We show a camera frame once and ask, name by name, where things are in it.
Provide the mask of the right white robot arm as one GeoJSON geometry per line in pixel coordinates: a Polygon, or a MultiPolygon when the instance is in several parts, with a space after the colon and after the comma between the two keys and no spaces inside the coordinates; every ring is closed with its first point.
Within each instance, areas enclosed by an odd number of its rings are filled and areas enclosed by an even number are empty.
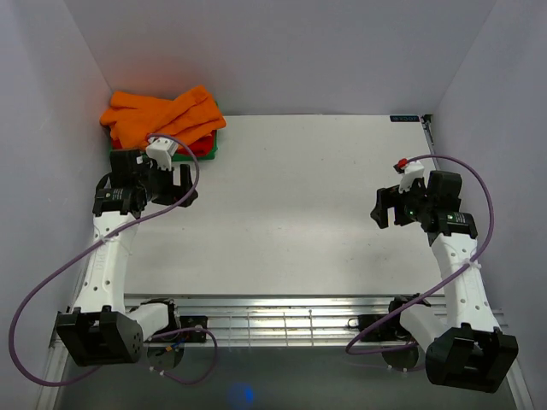
{"type": "Polygon", "coordinates": [[[502,332],[491,311],[481,276],[478,232],[471,214],[461,212],[462,178],[457,173],[424,173],[420,162],[397,167],[398,185],[378,190],[371,212],[379,228],[417,223],[427,234],[438,263],[446,303],[446,320],[438,319],[417,296],[398,297],[386,317],[388,333],[409,335],[425,352],[428,380],[435,385],[497,392],[519,348],[515,337],[502,332]]]}

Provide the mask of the orange trousers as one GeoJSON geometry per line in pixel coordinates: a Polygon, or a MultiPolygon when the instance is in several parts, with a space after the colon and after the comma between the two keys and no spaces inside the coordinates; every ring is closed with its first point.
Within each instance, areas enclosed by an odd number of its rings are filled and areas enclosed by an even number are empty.
{"type": "Polygon", "coordinates": [[[226,120],[213,95],[199,85],[173,100],[117,91],[100,124],[123,148],[144,149],[150,134],[169,135],[190,145],[224,128],[226,120]]]}

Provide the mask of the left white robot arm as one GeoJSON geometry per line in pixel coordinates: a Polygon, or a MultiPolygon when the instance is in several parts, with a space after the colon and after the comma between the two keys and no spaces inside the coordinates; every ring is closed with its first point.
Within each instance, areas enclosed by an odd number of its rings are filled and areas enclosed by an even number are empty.
{"type": "Polygon", "coordinates": [[[168,342],[180,334],[174,302],[152,299],[127,310],[124,291],[145,207],[188,207],[197,199],[189,166],[179,167],[180,182],[174,183],[176,150],[174,142],[160,138],[144,151],[114,149],[109,154],[111,171],[97,184],[92,208],[98,246],[71,312],[56,319],[56,333],[78,366],[135,363],[152,336],[168,342]]]}

